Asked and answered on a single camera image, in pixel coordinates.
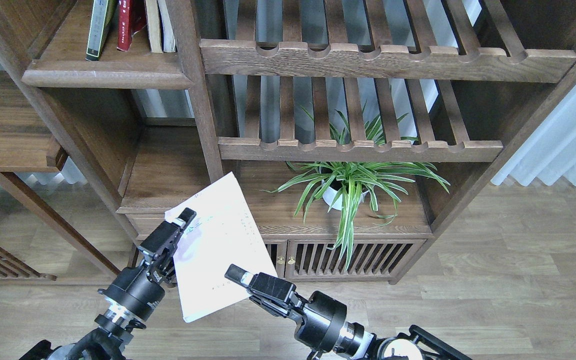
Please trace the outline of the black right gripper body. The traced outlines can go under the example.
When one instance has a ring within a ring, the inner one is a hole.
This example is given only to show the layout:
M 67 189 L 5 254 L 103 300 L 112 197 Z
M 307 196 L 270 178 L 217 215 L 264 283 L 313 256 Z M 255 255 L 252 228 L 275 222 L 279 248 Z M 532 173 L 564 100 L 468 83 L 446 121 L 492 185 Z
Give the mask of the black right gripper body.
M 346 321 L 345 304 L 315 291 L 306 300 L 294 290 L 251 290 L 250 299 L 275 317 L 290 318 L 297 328 L 294 337 L 310 348 L 312 356 L 334 351 L 340 356 L 356 354 L 356 325 Z

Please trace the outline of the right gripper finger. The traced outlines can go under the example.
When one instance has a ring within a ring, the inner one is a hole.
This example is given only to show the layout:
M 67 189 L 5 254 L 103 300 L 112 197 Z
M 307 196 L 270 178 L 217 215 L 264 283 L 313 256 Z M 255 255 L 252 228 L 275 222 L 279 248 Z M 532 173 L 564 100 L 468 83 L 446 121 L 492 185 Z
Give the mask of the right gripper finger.
M 244 287 L 250 300 L 266 311 L 290 311 L 298 307 L 297 287 L 292 282 L 263 272 L 254 275 L 235 264 L 228 267 L 224 277 Z

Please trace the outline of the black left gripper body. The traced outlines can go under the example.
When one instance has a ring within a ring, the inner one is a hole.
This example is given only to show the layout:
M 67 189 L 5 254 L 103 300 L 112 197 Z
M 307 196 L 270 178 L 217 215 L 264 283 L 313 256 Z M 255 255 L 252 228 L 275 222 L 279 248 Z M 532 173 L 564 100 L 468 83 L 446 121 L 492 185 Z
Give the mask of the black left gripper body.
M 128 266 L 106 289 L 98 293 L 109 302 L 109 310 L 131 321 L 144 323 L 165 296 L 178 285 L 174 268 L 175 247 L 132 249 Z

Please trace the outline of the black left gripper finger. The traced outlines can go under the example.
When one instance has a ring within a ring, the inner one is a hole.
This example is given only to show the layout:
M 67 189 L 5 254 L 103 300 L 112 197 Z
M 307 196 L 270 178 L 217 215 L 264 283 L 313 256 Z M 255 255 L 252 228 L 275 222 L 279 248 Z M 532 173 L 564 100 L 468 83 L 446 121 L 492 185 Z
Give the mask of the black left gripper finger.
M 146 256 L 173 256 L 182 237 L 197 213 L 186 207 L 172 222 L 163 221 L 139 246 Z

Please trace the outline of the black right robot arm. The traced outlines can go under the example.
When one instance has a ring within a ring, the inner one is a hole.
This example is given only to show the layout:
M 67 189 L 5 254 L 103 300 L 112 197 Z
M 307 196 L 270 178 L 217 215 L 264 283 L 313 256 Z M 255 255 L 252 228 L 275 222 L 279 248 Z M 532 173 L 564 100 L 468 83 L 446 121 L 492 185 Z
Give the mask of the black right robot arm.
M 324 353 L 336 353 L 348 360 L 466 360 L 466 354 L 441 341 L 420 326 L 409 334 L 379 338 L 364 326 L 346 321 L 347 307 L 340 301 L 314 291 L 309 299 L 297 293 L 292 282 L 268 275 L 253 274 L 231 264 L 225 278 L 244 287 L 251 301 L 272 316 L 295 322 L 294 337 L 311 352 L 309 360 Z

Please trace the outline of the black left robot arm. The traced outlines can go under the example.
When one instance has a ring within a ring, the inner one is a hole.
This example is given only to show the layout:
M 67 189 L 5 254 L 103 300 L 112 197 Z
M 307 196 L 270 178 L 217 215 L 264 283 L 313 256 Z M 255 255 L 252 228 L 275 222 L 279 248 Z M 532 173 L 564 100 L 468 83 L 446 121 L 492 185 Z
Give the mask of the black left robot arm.
M 172 221 L 163 221 L 141 244 L 143 259 L 124 268 L 107 289 L 99 289 L 109 308 L 94 321 L 97 327 L 78 342 L 51 348 L 48 340 L 35 344 L 23 360 L 123 360 L 122 351 L 133 339 L 132 330 L 146 328 L 146 320 L 165 296 L 162 284 L 174 287 L 174 253 L 178 241 L 196 216 L 185 208 Z

